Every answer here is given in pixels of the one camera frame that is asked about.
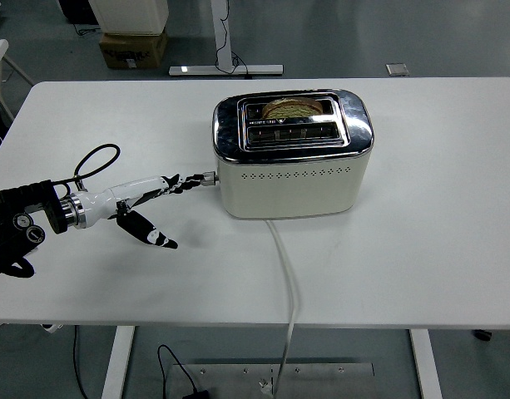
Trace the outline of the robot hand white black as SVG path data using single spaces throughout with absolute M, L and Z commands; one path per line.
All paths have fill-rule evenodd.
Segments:
M 181 194 L 202 185 L 204 181 L 203 174 L 185 178 L 158 175 L 117 185 L 101 193 L 76 192 L 70 196 L 76 214 L 75 226 L 85 229 L 101 219 L 114 219 L 119 227 L 144 244 L 177 249 L 175 240 L 166 237 L 134 208 L 162 195 Z

